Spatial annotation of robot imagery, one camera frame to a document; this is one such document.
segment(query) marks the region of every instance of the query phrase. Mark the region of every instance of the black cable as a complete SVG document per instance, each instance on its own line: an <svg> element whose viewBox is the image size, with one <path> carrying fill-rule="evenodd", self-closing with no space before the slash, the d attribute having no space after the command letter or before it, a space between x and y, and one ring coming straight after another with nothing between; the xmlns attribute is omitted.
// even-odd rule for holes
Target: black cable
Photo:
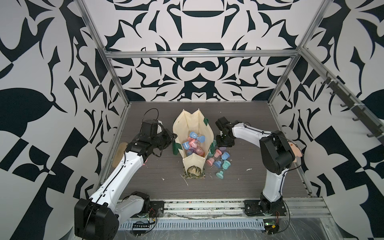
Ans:
<svg viewBox="0 0 384 240"><path fill-rule="evenodd" d="M262 133L262 134L269 134L269 135L274 135L274 136L282 137L282 138L284 138L285 140L288 140L288 141L292 142L295 146L297 146L297 148L300 150L302 156L304 156L304 154L303 154L303 152L301 151L301 148L299 147L299 145L297 145L295 142L293 142L293 140L290 140L290 139L288 139L288 138L286 138L286 137L283 137L283 136L281 136L281 135L272 133L271 131L259 131L259 130L253 129L253 128L249 128L249 129L254 130L254 131L256 131L256 132L260 132L260 133Z"/></svg>
<svg viewBox="0 0 384 240"><path fill-rule="evenodd" d="M85 223L85 228L84 228L84 232L83 232L83 237L81 238L81 240L84 240L84 235L85 235L85 231L87 230L87 225L88 225L89 217L91 216L91 214L92 214L92 210L93 210L94 207L95 207L95 204L92 205L91 211L89 212L87 221L86 221L86 223Z"/></svg>
<svg viewBox="0 0 384 240"><path fill-rule="evenodd" d="M116 173L116 175L112 178L112 180L107 184L107 186L105 187L103 193L105 193L105 191L108 189L108 186L111 184L111 182L113 182L113 180L117 177L117 175L119 175L119 173L121 172L121 170L122 170L123 167L124 167L124 166L122 165L121 168L120 168L120 170Z"/></svg>
<svg viewBox="0 0 384 240"><path fill-rule="evenodd" d="M292 171L292 170L295 170L295 169L298 169L299 167L301 167L301 165L303 164L303 162L304 162L304 155L302 155L302 157L301 157L301 163L300 163L299 166L297 166L297 167L295 167L295 168L292 168L292 169L289 169L288 171L286 171L286 172L283 174L283 178L282 178L282 180L281 180L280 188L279 188L279 193L280 193L281 197L283 197L283 195L281 194L281 187L283 186L283 181L284 181L284 177L285 177L285 175L286 175L289 171Z"/></svg>
<svg viewBox="0 0 384 240"><path fill-rule="evenodd" d="M143 118L141 119L141 122L144 121L145 114L147 114L147 112L149 112L149 111L152 110L152 109L156 109L156 111L157 111L157 118L156 118L155 120L157 120L157 119L159 118L159 110L158 110L157 108L151 108L151 109L149 109L148 111L146 111L146 112L144 113Z"/></svg>
<svg viewBox="0 0 384 240"><path fill-rule="evenodd" d="M287 230L287 229L288 229L288 227L289 227L289 225L290 225L290 223L291 223L291 213L289 212L289 208L288 208L288 205L287 205L287 203L286 203L286 202L284 202L284 204L285 204L285 206L287 207L288 216L289 216L289 219L288 219L288 225L285 227L285 229L284 229L284 230L281 230L281 231L275 232L274 234L277 234L277 233L281 233L281 232L283 232L283 231Z"/></svg>
<svg viewBox="0 0 384 240"><path fill-rule="evenodd" d="M258 131L258 130L255 130L255 129L252 129L252 130L257 131L257 132L260 132L260 133L262 133L262 134L264 134L264 133L267 134L267 133L264 132L264 131ZM297 167L295 167L295 168L292 168L292 169L289 169L288 171L286 171L286 172L283 174L283 178L281 179L280 188L279 188L279 193L280 193L281 198L283 198L283 195L281 194L281 188L282 188L282 186L283 186L284 177L285 177L285 175L286 175L289 171L292 171L292 170L295 170L295 169L298 169L299 167L301 167L301 165L304 163L304 154L303 154L303 152L301 151L301 148L300 148L295 142L293 142L292 140L290 140L290 139L288 139L288 138L286 138L286 137L283 137L283 136L281 136L281 135L272 133L272 132L269 133L269 134L270 134L270 135L274 135L274 136L278 136L278 137L282 137L282 138L284 138L284 139L286 139L286 140L292 142L292 143L293 143L293 144L300 150L300 152L301 152L301 162L300 162L300 165L297 166ZM285 227L284 230L279 231L279 232L276 232L275 234L277 234L277 233L281 233L281 232L287 230L288 227L289 227L289 225L291 224L291 213L289 212L289 208L288 208L288 205L286 204L286 202L284 202L284 204L285 204L285 206L287 207L288 216L289 216L289 219L288 219L288 225Z"/></svg>
<svg viewBox="0 0 384 240"><path fill-rule="evenodd" d="M151 228L150 230L148 230L148 232L146 232L146 233L149 233L150 231L152 231L152 230L156 227L156 225L157 225L157 217L156 217L156 223L155 223L155 225L153 226L153 228Z"/></svg>

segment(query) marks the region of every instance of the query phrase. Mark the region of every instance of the dark wood surface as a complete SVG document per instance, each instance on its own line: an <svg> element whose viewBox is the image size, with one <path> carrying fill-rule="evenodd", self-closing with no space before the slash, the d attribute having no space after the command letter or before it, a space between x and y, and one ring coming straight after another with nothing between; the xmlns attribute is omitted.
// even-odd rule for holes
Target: dark wood surface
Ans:
<svg viewBox="0 0 384 240"><path fill-rule="evenodd" d="M266 102L242 103L183 103L183 102L133 102L121 135L120 142L130 142L140 131L143 114L150 108L159 110L159 120L172 130L174 120L183 109L192 113L197 109L209 119L216 136L219 133L215 122L225 116L229 121L249 122L256 128L274 131L277 125ZM156 110L147 113L145 119L155 119ZM260 148L236 139L230 148L231 166L224 173L224 179L216 177L217 168L205 165L205 179L184 179L182 158L172 154L172 147L163 151L160 158L151 155L144 166L133 176L122 197L133 191L150 195L151 199L224 199L257 198L263 190L266 168L262 163ZM284 197L307 197L305 187L296 170L288 172L283 188Z"/></svg>

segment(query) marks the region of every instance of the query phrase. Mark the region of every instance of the patterned wallpaper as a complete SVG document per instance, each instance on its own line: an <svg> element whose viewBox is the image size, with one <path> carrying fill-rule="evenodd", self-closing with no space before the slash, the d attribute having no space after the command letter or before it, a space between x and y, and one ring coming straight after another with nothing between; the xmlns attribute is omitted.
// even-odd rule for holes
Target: patterned wallpaper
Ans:
<svg viewBox="0 0 384 240"><path fill-rule="evenodd" d="M384 119L384 4L335 0L309 50L379 118Z"/></svg>
<svg viewBox="0 0 384 240"><path fill-rule="evenodd" d="M0 22L1 239L61 239L124 103L73 0L1 1Z"/></svg>
<svg viewBox="0 0 384 240"><path fill-rule="evenodd" d="M112 64L130 101L266 101L289 60L134 58Z"/></svg>
<svg viewBox="0 0 384 240"><path fill-rule="evenodd" d="M380 0L335 0L309 50L384 119L383 19ZM273 102L287 137L305 151L305 176L346 238L384 237L384 146L301 58Z"/></svg>
<svg viewBox="0 0 384 240"><path fill-rule="evenodd" d="M320 0L86 0L109 51L296 49ZM288 57L114 59L130 101L268 100Z"/></svg>
<svg viewBox="0 0 384 240"><path fill-rule="evenodd" d="M86 0L110 51L292 49L320 0Z"/></svg>

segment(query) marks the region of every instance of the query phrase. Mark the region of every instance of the red wire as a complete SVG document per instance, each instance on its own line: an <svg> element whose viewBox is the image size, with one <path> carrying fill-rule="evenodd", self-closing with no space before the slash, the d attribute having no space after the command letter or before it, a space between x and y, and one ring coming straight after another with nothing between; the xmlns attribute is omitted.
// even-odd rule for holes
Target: red wire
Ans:
<svg viewBox="0 0 384 240"><path fill-rule="evenodd" d="M153 213L155 214L156 211L153 209L153 207L149 210L149 213L151 213L152 210L153 210Z"/></svg>
<svg viewBox="0 0 384 240"><path fill-rule="evenodd" d="M280 213L276 211L276 217L277 217L276 223L279 223L279 216L280 216Z"/></svg>

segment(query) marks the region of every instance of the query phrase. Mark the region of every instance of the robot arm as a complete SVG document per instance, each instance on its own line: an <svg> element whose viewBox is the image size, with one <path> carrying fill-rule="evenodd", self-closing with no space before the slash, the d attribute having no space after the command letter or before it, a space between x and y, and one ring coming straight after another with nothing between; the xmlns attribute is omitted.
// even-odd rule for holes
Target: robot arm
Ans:
<svg viewBox="0 0 384 240"><path fill-rule="evenodd" d="M272 214L283 204L281 190L286 172L296 156L291 145L281 131L269 132L245 125L240 121L229 122L225 117L216 121L220 135L216 136L219 147L232 147L235 139L244 139L258 146L262 153L263 164L267 169L266 181L261 200L255 206L249 206L245 213L253 216L256 213Z"/></svg>
<svg viewBox="0 0 384 240"><path fill-rule="evenodd" d="M134 192L125 201L117 201L132 176L154 154L153 150L158 148L162 152L176 137L164 129L161 121L145 120L104 184L89 199L80 199L75 205L75 235L87 240L113 239L119 224L135 214L147 213L149 196L144 193Z"/></svg>

